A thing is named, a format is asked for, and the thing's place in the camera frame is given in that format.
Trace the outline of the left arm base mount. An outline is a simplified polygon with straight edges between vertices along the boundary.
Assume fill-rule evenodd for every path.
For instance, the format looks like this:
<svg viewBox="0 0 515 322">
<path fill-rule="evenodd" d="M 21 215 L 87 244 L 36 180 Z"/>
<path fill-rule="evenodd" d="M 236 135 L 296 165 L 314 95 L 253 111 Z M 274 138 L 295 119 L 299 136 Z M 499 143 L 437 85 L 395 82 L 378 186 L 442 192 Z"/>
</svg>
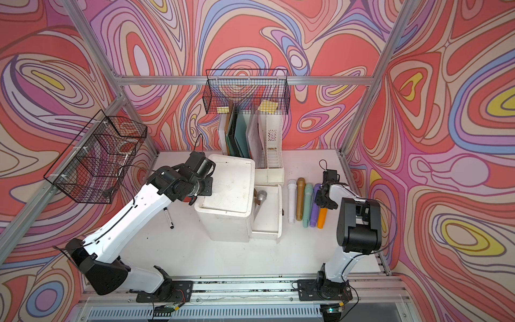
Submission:
<svg viewBox="0 0 515 322">
<path fill-rule="evenodd" d="M 163 283 L 153 293 L 138 291 L 137 303 L 173 303 L 183 304 L 190 301 L 193 293 L 193 281 L 191 280 L 173 280 L 165 270 L 159 266 L 154 268 L 164 278 Z"/>
</svg>

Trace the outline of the white drawer cabinet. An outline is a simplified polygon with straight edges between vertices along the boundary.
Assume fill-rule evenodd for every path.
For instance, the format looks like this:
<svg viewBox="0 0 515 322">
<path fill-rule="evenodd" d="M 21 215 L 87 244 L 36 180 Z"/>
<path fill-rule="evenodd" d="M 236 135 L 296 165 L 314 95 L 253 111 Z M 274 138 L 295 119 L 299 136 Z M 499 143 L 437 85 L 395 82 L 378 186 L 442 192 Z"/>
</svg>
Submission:
<svg viewBox="0 0 515 322">
<path fill-rule="evenodd" d="M 199 197 L 194 204 L 207 235 L 213 241 L 248 242 L 252 230 L 255 162 L 212 154 L 216 164 L 212 195 Z"/>
</svg>

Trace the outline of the orange microphone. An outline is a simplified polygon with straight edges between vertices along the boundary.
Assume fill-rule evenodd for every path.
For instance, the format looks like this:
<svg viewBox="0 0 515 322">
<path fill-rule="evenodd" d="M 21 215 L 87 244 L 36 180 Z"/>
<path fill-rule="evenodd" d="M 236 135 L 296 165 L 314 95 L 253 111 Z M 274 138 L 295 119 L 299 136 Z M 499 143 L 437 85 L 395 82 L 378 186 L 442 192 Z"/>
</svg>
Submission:
<svg viewBox="0 0 515 322">
<path fill-rule="evenodd" d="M 324 226 L 325 226 L 325 220 L 327 218 L 327 211 L 328 211 L 327 208 L 320 208 L 319 209 L 319 217 L 318 217 L 318 220 L 317 220 L 317 227 L 319 229 L 323 229 Z"/>
</svg>

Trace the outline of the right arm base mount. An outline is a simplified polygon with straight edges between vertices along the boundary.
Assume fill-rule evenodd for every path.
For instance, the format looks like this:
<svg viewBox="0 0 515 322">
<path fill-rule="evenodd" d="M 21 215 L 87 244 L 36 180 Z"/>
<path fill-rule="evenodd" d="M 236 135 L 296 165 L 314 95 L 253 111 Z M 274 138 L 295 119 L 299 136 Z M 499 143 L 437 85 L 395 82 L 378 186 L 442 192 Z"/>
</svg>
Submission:
<svg viewBox="0 0 515 322">
<path fill-rule="evenodd" d="M 300 301 L 340 301 L 348 303 L 353 299 L 348 282 L 334 283 L 330 280 L 297 280 Z"/>
</svg>

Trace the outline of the white pull-out drawer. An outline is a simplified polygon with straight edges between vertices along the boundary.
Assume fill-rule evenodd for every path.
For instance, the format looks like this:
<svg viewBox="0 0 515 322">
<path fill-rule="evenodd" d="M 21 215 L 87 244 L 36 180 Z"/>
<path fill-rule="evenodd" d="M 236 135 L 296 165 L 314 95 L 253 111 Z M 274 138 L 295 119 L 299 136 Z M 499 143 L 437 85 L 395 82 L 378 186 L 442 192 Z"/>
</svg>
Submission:
<svg viewBox="0 0 515 322">
<path fill-rule="evenodd" d="M 280 185 L 256 185 L 257 194 L 266 192 L 266 198 L 255 204 L 251 238 L 274 240 L 279 243 L 282 237 L 282 187 Z"/>
</svg>

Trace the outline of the purple microphone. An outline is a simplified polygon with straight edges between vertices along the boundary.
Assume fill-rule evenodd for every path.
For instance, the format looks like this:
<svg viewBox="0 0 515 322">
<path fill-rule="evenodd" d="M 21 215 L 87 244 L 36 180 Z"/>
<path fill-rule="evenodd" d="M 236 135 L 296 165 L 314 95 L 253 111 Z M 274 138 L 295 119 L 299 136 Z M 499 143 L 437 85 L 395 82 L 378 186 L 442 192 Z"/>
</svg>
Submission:
<svg viewBox="0 0 515 322">
<path fill-rule="evenodd" d="M 312 200 L 311 217 L 310 217 L 310 221 L 309 221 L 309 225 L 310 225 L 311 228 L 315 228 L 317 226 L 317 223 L 318 223 L 319 206 L 316 203 L 316 199 L 317 199 L 317 194 L 318 194 L 320 188 L 321 188 L 321 184 L 320 183 L 317 183 L 314 186 L 314 191 L 313 191 L 313 195 L 312 195 L 313 196 L 313 200 Z"/>
</svg>

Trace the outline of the silver grey microphone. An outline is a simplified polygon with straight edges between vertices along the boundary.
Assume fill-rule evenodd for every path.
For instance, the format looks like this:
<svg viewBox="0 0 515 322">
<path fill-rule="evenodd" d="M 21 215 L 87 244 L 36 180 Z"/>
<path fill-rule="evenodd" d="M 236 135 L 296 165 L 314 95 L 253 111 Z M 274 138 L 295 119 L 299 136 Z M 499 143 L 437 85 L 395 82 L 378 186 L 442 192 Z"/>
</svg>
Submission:
<svg viewBox="0 0 515 322">
<path fill-rule="evenodd" d="M 266 201 L 268 193 L 264 190 L 256 191 L 255 195 L 255 213 L 259 213 L 261 206 Z"/>
</svg>

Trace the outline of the gold microphone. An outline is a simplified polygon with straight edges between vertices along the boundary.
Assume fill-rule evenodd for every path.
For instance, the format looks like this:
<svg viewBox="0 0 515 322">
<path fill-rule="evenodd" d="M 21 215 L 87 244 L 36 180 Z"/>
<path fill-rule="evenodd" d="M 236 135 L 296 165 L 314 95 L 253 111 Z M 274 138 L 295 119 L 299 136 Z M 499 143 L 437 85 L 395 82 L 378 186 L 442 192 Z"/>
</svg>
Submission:
<svg viewBox="0 0 515 322">
<path fill-rule="evenodd" d="M 300 177 L 296 181 L 296 220 L 303 220 L 303 209 L 304 209 L 304 189 L 306 181 L 303 177 Z"/>
</svg>

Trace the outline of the white microphone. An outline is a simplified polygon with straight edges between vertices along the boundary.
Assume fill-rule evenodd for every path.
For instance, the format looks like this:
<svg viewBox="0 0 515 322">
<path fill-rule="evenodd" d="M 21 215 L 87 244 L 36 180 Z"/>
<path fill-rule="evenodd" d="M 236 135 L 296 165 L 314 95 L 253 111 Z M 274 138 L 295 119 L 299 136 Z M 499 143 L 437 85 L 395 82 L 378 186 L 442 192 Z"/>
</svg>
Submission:
<svg viewBox="0 0 515 322">
<path fill-rule="evenodd" d="M 297 183 L 291 179 L 288 181 L 288 222 L 293 224 L 296 221 L 296 188 Z"/>
</svg>

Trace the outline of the mint green microphone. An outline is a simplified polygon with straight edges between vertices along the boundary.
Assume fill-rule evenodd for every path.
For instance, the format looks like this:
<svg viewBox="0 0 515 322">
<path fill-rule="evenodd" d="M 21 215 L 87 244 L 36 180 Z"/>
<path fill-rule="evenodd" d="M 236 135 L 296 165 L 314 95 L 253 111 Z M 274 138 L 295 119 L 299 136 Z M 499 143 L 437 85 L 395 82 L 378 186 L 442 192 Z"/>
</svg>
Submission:
<svg viewBox="0 0 515 322">
<path fill-rule="evenodd" d="M 312 195 L 314 186 L 312 183 L 307 183 L 304 188 L 304 205 L 303 205 L 303 227 L 308 228 L 311 220 L 312 212 Z"/>
</svg>

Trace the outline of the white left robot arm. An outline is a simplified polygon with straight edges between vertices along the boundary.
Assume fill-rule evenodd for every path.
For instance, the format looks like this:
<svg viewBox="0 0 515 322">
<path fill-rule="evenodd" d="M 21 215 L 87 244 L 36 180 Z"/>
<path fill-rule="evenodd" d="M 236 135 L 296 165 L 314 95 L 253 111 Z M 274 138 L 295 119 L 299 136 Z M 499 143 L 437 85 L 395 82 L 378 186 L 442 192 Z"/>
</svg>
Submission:
<svg viewBox="0 0 515 322">
<path fill-rule="evenodd" d="M 212 193 L 215 163 L 194 169 L 186 164 L 163 166 L 154 172 L 134 199 L 84 240 L 74 238 L 65 250 L 98 295 L 133 291 L 170 298 L 172 278 L 159 266 L 153 270 L 131 267 L 120 253 L 154 216 L 175 201 L 192 205 Z"/>
</svg>

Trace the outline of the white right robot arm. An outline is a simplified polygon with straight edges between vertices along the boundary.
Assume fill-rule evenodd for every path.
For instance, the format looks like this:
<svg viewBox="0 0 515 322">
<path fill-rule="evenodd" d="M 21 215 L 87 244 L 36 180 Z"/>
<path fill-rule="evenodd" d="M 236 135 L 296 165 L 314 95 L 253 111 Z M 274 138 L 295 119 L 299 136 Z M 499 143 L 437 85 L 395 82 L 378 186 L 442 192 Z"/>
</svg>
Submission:
<svg viewBox="0 0 515 322">
<path fill-rule="evenodd" d="M 343 183 L 325 185 L 315 203 L 338 210 L 338 248 L 315 279 L 296 281 L 299 300 L 347 303 L 353 299 L 350 272 L 362 257 L 375 254 L 382 245 L 381 207 L 377 200 L 360 197 Z"/>
</svg>

